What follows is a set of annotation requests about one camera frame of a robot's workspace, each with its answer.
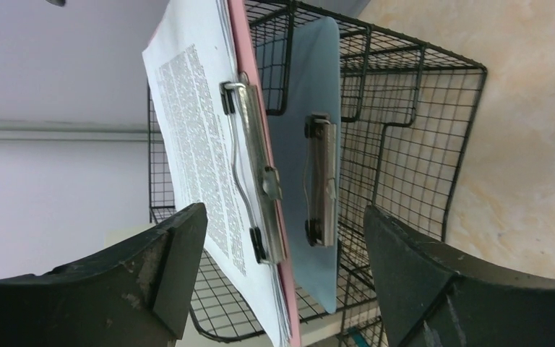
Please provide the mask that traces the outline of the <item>teal file folder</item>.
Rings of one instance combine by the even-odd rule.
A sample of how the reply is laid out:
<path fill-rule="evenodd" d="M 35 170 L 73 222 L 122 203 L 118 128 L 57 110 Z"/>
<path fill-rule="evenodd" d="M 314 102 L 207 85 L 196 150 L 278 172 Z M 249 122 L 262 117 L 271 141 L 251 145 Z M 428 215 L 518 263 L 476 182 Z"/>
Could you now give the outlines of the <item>teal file folder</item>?
<path fill-rule="evenodd" d="M 342 335 L 340 346 L 369 347 L 369 342 L 359 327 L 350 327 Z"/>

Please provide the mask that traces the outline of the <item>pink clipboard with papers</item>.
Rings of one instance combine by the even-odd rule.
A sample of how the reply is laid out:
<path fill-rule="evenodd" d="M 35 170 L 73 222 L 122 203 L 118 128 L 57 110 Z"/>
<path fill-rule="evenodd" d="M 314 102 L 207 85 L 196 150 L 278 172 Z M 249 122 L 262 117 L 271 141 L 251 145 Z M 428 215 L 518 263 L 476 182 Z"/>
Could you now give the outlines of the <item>pink clipboard with papers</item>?
<path fill-rule="evenodd" d="M 246 143 L 231 16 L 225 1 L 170 1 L 142 53 L 176 208 L 207 210 L 204 248 L 274 346 L 297 346 L 283 284 L 281 235 L 260 207 Z"/>

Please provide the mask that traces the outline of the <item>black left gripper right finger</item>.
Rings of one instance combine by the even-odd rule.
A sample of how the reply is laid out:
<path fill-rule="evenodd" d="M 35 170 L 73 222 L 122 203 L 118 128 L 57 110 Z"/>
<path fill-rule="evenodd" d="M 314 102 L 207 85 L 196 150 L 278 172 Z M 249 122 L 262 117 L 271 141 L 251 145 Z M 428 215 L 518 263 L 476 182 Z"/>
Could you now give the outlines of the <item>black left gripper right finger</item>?
<path fill-rule="evenodd" d="M 555 279 L 474 257 L 373 205 L 363 227 L 390 346 L 555 346 Z"/>

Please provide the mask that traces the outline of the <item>light blue clipboard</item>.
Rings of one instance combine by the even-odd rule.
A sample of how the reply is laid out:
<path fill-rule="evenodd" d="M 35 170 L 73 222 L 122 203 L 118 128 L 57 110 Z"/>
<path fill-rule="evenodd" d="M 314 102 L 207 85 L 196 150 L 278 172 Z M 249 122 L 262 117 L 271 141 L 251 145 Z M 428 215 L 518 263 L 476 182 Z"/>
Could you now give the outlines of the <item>light blue clipboard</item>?
<path fill-rule="evenodd" d="M 280 173 L 293 275 L 328 313 L 337 309 L 340 171 L 339 29 L 331 17 L 272 34 L 256 49 Z"/>

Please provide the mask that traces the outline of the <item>black wire mesh file rack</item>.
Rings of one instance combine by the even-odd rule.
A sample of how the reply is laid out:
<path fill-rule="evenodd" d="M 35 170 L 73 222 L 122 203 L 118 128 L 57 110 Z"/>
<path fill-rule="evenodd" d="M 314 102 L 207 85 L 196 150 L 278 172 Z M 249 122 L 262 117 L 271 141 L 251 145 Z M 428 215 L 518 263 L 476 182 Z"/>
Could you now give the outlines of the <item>black wire mesh file rack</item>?
<path fill-rule="evenodd" d="M 248 1 L 257 48 L 322 17 L 340 33 L 342 166 L 337 311 L 296 291 L 304 343 L 363 330 L 386 346 L 363 236 L 366 206 L 377 205 L 445 240 L 464 152 L 486 81 L 484 65 L 417 38 L 301 1 Z"/>

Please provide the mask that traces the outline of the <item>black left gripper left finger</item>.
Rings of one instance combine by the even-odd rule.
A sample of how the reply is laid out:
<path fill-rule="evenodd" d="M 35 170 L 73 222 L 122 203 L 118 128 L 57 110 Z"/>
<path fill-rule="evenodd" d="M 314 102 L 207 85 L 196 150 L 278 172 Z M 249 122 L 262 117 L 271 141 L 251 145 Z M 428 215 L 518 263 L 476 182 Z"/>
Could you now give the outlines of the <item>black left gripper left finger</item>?
<path fill-rule="evenodd" d="M 0 346 L 174 346 L 207 230 L 194 203 L 43 275 L 0 279 Z"/>

